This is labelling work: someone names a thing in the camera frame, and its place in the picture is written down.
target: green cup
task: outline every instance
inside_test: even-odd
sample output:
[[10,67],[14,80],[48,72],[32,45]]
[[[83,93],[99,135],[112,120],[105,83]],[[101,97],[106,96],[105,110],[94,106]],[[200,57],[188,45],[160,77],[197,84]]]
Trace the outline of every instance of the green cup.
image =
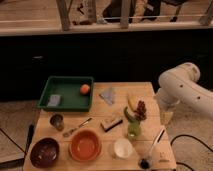
[[141,134],[140,123],[138,123],[138,122],[129,123],[128,128],[127,128],[128,139],[134,140],[140,134]]

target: orange bowl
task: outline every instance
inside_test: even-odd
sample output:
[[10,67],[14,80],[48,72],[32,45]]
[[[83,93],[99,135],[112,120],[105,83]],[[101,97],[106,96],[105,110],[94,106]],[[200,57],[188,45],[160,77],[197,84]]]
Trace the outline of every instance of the orange bowl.
[[78,162],[88,162],[96,159],[101,152],[101,141],[91,130],[78,131],[71,139],[69,152]]

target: orange ball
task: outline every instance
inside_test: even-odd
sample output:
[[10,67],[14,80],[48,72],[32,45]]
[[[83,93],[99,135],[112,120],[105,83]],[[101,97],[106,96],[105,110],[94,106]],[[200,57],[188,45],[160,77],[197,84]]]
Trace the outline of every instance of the orange ball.
[[88,84],[83,84],[81,87],[80,87],[80,93],[83,94],[83,95],[86,95],[88,94],[90,91],[90,86]]

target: dark red bowl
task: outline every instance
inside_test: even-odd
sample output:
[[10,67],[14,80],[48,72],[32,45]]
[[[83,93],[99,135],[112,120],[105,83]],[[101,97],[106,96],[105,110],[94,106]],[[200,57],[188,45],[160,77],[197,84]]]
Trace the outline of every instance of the dark red bowl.
[[58,155],[58,142],[53,138],[44,138],[33,146],[30,153],[30,160],[35,167],[47,168],[55,163]]
[[69,152],[78,162],[88,162],[96,159],[101,152],[101,141],[98,135],[88,129],[77,132],[71,139]]

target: grapes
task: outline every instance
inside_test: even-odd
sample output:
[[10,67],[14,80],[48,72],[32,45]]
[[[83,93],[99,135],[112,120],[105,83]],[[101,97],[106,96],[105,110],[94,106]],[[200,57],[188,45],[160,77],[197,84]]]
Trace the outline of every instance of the grapes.
[[146,106],[144,101],[142,100],[138,101],[137,109],[134,112],[135,112],[135,118],[137,120],[142,121],[146,119]]

